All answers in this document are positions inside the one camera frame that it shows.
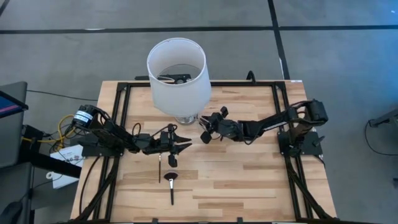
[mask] yellow cable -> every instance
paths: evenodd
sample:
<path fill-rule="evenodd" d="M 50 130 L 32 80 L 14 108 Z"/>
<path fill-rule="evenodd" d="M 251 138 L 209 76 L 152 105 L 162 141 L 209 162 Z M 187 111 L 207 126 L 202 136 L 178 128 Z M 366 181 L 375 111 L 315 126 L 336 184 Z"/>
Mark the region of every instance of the yellow cable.
<path fill-rule="evenodd" d="M 60 122 L 58 122 L 58 133 L 59 133 L 59 135 L 60 135 L 61 144 L 58 145 L 57 151 L 64 147 L 64 146 L 63 146 L 63 139 L 64 139 L 64 138 L 62 137 L 61 125 L 62 125 L 63 121 L 65 121 L 65 120 L 68 119 L 68 118 L 72 118 L 72 117 L 73 117 L 72 114 L 66 115 L 66 116 L 64 116 L 64 117 L 60 120 Z"/>
<path fill-rule="evenodd" d="M 41 142 L 41 143 L 51 143 L 51 142 L 61 141 L 61 145 L 63 146 L 63 140 L 64 140 L 66 137 L 69 137 L 69 135 L 71 135 L 71 134 L 73 133 L 73 131 L 75 130 L 75 128 L 72 128 L 72 130 L 71 130 L 70 132 L 68 132 L 68 133 L 66 133 L 66 135 L 62 136 L 61 124 L 62 124 L 67 118 L 69 118 L 69 117 L 73 117 L 73 115 L 72 115 L 72 114 L 66 115 L 66 116 L 63 117 L 63 118 L 60 120 L 60 122 L 58 123 L 58 133 L 59 133 L 59 135 L 60 135 L 60 138 L 58 138 L 58 139 L 53 139 L 53 140 L 38 140 L 37 142 Z M 28 138 L 22 138 L 22 140 L 24 140 L 24 141 L 30 141 L 30 142 L 32 141 L 31 139 L 28 139 Z"/>

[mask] brush handle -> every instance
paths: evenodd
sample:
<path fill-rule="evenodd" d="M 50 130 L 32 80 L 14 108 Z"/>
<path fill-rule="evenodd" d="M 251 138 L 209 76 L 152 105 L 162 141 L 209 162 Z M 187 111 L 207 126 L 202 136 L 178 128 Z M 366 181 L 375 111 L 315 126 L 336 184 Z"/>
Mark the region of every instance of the brush handle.
<path fill-rule="evenodd" d="M 170 196 L 172 199 L 172 205 L 174 205 L 174 189 L 170 189 Z"/>
<path fill-rule="evenodd" d="M 159 183 L 160 183 L 160 171 L 161 171 L 160 167 L 161 167 L 161 162 L 159 161 Z"/>

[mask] makeup brush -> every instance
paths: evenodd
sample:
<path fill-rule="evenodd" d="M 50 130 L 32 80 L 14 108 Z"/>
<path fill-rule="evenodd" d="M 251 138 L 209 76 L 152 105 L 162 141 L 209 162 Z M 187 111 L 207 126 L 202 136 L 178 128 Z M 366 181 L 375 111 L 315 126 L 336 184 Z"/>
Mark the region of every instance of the makeup brush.
<path fill-rule="evenodd" d="M 164 175 L 164 178 L 169 181 L 170 184 L 170 196 L 172 200 L 172 205 L 174 205 L 174 188 L 173 188 L 173 183 L 174 180 L 178 177 L 178 174 L 174 171 L 169 171 Z"/>
<path fill-rule="evenodd" d="M 160 183 L 160 176 L 161 176 L 161 172 L 162 172 L 162 153 L 159 154 L 159 183 Z"/>

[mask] lamp base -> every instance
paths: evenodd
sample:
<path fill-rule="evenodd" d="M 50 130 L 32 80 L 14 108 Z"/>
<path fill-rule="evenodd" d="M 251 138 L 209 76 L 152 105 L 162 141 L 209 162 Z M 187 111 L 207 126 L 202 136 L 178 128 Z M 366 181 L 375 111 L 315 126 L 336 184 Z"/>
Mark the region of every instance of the lamp base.
<path fill-rule="evenodd" d="M 175 120 L 182 125 L 189 125 L 189 124 L 193 124 L 197 118 L 197 114 L 193 115 L 193 116 L 188 116 L 188 117 L 182 117 L 182 118 L 178 118 L 175 117 Z"/>

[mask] lampshade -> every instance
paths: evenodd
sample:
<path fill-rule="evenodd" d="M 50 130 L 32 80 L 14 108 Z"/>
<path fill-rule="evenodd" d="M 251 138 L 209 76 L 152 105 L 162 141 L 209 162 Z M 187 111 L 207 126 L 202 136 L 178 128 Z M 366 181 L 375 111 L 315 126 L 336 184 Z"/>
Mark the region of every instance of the lampshade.
<path fill-rule="evenodd" d="M 182 84 L 168 84 L 157 79 L 164 70 L 175 65 L 193 66 L 200 70 L 200 74 Z M 211 85 L 206 55 L 194 41 L 184 38 L 163 40 L 150 51 L 147 68 L 152 99 L 163 113 L 174 117 L 193 116 L 209 102 Z"/>

